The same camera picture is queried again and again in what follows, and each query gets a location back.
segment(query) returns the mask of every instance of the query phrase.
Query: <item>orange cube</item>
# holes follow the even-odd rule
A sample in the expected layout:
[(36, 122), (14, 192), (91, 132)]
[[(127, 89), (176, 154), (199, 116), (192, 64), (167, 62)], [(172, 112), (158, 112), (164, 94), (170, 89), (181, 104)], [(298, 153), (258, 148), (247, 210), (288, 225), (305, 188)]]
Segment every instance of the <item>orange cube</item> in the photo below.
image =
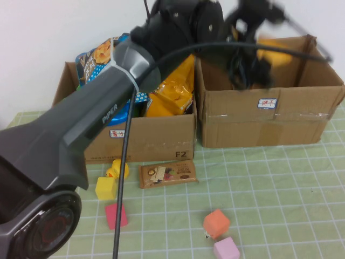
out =
[(213, 239), (226, 233), (229, 226), (230, 220), (219, 209), (207, 215), (203, 224), (204, 229)]

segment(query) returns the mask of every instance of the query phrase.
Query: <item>yellow packaging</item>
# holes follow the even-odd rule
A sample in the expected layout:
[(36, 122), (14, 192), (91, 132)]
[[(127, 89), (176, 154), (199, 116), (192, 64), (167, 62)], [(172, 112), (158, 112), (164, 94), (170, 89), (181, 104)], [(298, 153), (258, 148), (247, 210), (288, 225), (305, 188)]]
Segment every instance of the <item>yellow packaging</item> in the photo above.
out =
[(194, 61), (190, 55), (158, 89), (149, 94), (147, 117), (182, 115), (193, 101)]
[[(257, 43), (270, 47), (280, 47), (282, 49), (288, 48), (287, 46), (279, 44), (274, 39), (258, 39)], [(287, 63), (290, 63), (292, 60), (291, 55), (276, 51), (258, 50), (257, 56), (259, 59), (265, 58), (266, 60), (268, 60), (271, 63), (272, 67), (285, 65)]]

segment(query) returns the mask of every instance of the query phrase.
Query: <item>pink cube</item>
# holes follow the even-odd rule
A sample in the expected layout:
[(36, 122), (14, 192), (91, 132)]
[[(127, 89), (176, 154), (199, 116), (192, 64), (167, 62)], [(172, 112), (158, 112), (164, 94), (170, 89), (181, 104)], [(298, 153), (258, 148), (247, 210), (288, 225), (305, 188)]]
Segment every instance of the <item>pink cube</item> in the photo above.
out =
[(213, 246), (217, 259), (239, 259), (240, 253), (231, 237), (223, 239)]
[[(105, 207), (109, 229), (115, 229), (117, 208), (117, 203)], [(125, 212), (125, 207), (122, 204), (120, 226), (123, 227), (125, 225), (128, 225), (128, 220)]]

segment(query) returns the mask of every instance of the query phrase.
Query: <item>open cardboard box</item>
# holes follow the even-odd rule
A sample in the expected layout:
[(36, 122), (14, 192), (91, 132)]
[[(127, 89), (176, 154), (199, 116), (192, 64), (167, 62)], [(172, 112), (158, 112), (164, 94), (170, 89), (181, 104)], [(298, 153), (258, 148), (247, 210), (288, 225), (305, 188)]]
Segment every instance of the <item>open cardboard box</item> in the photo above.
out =
[[(311, 36), (277, 39), (289, 49), (321, 54)], [(272, 89), (235, 91), (227, 74), (198, 60), (196, 95), (204, 147), (311, 144), (320, 140), (343, 100), (343, 81), (327, 63), (293, 58), (274, 67)]]
[[(72, 94), (78, 84), (75, 63), (66, 62), (53, 106)], [(133, 118), (127, 161), (192, 159), (196, 142), (196, 114), (194, 101), (193, 114)], [(85, 150), (86, 163), (111, 163), (121, 158), (125, 125), (122, 123), (104, 128)]]

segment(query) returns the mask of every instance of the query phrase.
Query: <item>black wire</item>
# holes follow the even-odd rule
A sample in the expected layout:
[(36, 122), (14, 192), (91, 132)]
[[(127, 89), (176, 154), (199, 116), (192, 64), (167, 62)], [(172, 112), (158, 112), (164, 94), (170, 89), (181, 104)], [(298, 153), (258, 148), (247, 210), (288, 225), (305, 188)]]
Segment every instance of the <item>black wire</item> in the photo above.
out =
[[(283, 49), (283, 48), (279, 48), (279, 47), (270, 47), (270, 46), (265, 46), (265, 45), (258, 45), (258, 44), (253, 44), (253, 43), (243, 43), (243, 42), (200, 43), (200, 44), (194, 44), (194, 45), (190, 45), (187, 47), (183, 47), (181, 49), (175, 50), (175, 51), (165, 55), (164, 57), (159, 59), (157, 62), (152, 63), (143, 72), (142, 76), (139, 79), (137, 79), (136, 82), (138, 85), (140, 85), (145, 80), (145, 78), (154, 69), (156, 69), (158, 66), (164, 64), (165, 62), (173, 59), (177, 55), (181, 55), (184, 53), (191, 53), (193, 50), (206, 49), (206, 48), (221, 48), (221, 47), (248, 47), (248, 48), (257, 49), (257, 50), (261, 49), (261, 50), (282, 52), (282, 53), (290, 54), (290, 55), (298, 57), (298, 58), (310, 59), (310, 60), (314, 60), (314, 61), (320, 61), (320, 62), (332, 61), (332, 58), (330, 56), (328, 56), (326, 58), (318, 57), (318, 56), (311, 56), (309, 54), (305, 54), (305, 53), (298, 52), (298, 51)], [(119, 253), (120, 223), (121, 223), (122, 198), (123, 198), (123, 181), (125, 179), (126, 155), (127, 155), (129, 131), (130, 131), (130, 124), (132, 122), (135, 97), (136, 97), (136, 89), (133, 90), (132, 98), (130, 100), (128, 118), (127, 118), (126, 129), (125, 129), (125, 136), (123, 139), (123, 146), (122, 146), (121, 167), (120, 167), (119, 186), (118, 186), (118, 207), (116, 210), (116, 224), (115, 224), (113, 259), (118, 259), (118, 253)]]
[[(294, 28), (299, 34), (301, 35), (308, 35), (309, 33), (307, 32), (306, 29), (303, 28), (302, 25), (300, 25), (298, 22), (296, 22), (295, 20), (293, 20), (292, 18), (286, 18), (286, 22), (292, 27)], [(318, 43), (318, 49), (323, 52), (323, 54), (325, 54), (326, 56), (330, 56), (329, 52)]]
[(133, 109), (134, 109), (136, 94), (137, 94), (136, 88), (134, 88), (132, 98), (130, 99), (130, 104), (129, 104), (128, 118), (127, 118), (126, 129), (125, 129), (125, 136), (123, 137), (119, 186), (118, 186), (118, 207), (116, 210), (116, 224), (115, 224), (113, 259), (118, 259), (118, 254), (119, 254), (120, 226), (121, 226), (120, 223), (121, 223), (122, 198), (123, 198), (123, 181), (125, 179), (125, 165), (126, 165), (129, 131), (130, 131), (130, 125), (132, 122), (132, 116), (133, 116)]
[(175, 50), (155, 63), (150, 64), (150, 66), (143, 72), (143, 74), (136, 80), (137, 84), (140, 85), (145, 78), (157, 67), (163, 65), (164, 63), (170, 61), (175, 56), (186, 54), (186, 53), (192, 53), (192, 51), (199, 50), (199, 49), (214, 49), (214, 48), (223, 48), (223, 47), (240, 47), (240, 48), (250, 48), (250, 49), (257, 49), (257, 50), (268, 50), (268, 51), (274, 51), (274, 52), (281, 52), (285, 53), (294, 57), (298, 57), (301, 59), (309, 59), (313, 61), (319, 61), (319, 62), (332, 62), (331, 56), (324, 57), (318, 57), (318, 56), (312, 56), (303, 52), (284, 49), (281, 47), (270, 47), (266, 45), (261, 44), (255, 44), (255, 43), (246, 43), (246, 42), (210, 42), (210, 43), (199, 43), (199, 44), (193, 44), (186, 47), (183, 47), (181, 49)]
[(144, 0), (144, 5), (145, 5), (145, 9), (146, 9), (146, 14), (147, 14), (147, 20), (150, 20), (151, 14), (149, 11), (149, 6), (147, 5), (147, 0)]

